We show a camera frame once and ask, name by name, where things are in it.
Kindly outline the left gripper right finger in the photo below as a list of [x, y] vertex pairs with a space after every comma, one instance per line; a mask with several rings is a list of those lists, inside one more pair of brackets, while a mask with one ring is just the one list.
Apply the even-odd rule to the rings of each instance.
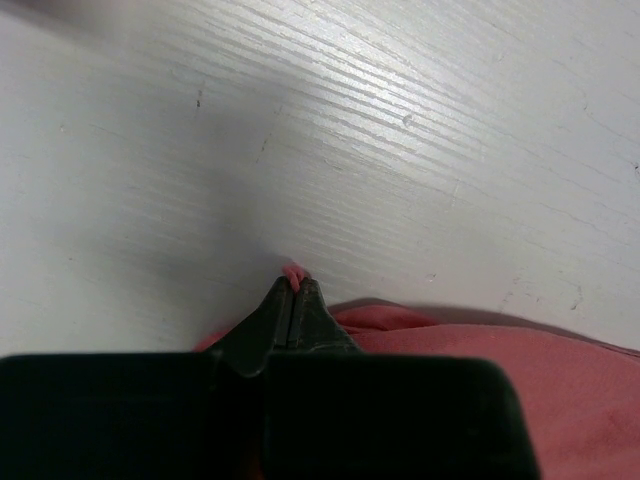
[[518, 395], [480, 358], [372, 354], [300, 284], [263, 371], [268, 479], [536, 479]]

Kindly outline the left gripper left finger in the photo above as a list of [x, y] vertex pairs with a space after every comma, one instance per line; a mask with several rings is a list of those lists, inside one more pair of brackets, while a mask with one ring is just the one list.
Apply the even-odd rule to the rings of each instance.
[[1, 361], [5, 479], [227, 478], [263, 417], [263, 371], [295, 291], [279, 277], [211, 346]]

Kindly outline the salmon pink t-shirt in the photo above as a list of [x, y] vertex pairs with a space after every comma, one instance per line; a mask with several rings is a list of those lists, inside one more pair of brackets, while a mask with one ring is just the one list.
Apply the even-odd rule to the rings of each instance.
[[286, 266], [200, 348], [199, 478], [635, 479], [639, 356], [538, 329], [331, 314]]

